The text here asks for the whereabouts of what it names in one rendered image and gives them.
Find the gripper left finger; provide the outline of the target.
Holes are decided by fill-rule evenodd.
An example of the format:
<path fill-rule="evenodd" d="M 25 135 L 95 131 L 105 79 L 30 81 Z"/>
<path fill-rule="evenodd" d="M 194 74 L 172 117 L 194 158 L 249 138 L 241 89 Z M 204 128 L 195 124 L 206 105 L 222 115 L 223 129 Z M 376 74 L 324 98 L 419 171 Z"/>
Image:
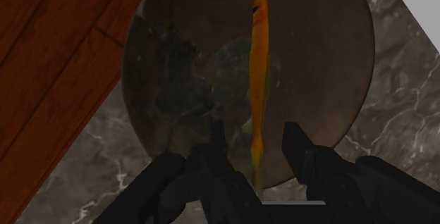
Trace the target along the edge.
<path fill-rule="evenodd" d="M 190 155 L 165 152 L 94 219 L 93 224 L 172 224 L 200 201 L 207 224 L 273 224 L 245 176 L 227 158 L 224 124 L 212 124 L 207 143 Z"/>

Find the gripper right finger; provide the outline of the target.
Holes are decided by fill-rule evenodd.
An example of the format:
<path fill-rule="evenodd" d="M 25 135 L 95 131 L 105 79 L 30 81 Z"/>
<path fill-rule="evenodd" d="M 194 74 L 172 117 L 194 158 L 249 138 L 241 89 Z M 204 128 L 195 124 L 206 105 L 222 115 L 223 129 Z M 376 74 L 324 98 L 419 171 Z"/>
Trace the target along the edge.
<path fill-rule="evenodd" d="M 377 156 L 347 161 L 295 122 L 284 123 L 281 150 L 332 224 L 440 224 L 440 192 Z"/>

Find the orange carrot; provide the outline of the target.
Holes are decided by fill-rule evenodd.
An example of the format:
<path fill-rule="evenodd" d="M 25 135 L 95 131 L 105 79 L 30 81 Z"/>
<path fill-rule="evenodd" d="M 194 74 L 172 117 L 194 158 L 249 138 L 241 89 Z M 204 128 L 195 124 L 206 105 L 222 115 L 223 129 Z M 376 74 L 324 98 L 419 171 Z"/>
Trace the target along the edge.
<path fill-rule="evenodd" d="M 264 154 L 264 121 L 270 88 L 269 6 L 267 0 L 254 0 L 249 59 L 250 105 L 252 117 L 252 184 L 262 187 L 261 162 Z"/>

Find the dark round plate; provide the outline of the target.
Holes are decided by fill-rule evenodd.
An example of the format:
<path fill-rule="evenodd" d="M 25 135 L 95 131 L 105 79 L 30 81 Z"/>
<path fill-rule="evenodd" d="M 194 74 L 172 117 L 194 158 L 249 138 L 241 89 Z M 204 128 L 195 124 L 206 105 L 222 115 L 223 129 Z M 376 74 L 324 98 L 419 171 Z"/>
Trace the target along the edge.
<path fill-rule="evenodd" d="M 262 188 L 293 178 L 281 152 L 283 124 L 315 144 L 337 145 L 372 80 L 374 25 L 367 0 L 267 0 L 270 95 Z M 142 0 L 126 38 L 121 86 L 147 154 L 187 156 L 222 120 L 228 157 L 252 175 L 248 61 L 254 0 Z"/>

